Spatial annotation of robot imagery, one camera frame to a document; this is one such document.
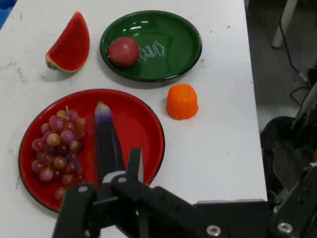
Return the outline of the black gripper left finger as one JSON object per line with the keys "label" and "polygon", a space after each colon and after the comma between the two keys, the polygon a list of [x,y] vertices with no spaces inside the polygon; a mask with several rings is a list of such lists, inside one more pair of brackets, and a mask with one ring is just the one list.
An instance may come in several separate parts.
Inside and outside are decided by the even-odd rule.
{"label": "black gripper left finger", "polygon": [[130,238],[205,238],[208,218],[161,187],[140,182],[141,148],[130,151],[124,172],[105,176],[99,189],[88,183],[68,189],[53,231],[54,238],[98,238],[116,226]]}

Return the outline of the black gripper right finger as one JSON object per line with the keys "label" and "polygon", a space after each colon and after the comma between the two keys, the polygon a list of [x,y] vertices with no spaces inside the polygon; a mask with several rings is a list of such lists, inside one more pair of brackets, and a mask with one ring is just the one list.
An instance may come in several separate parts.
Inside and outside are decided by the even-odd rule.
{"label": "black gripper right finger", "polygon": [[271,238],[317,236],[317,168],[304,168],[300,180],[269,222]]}

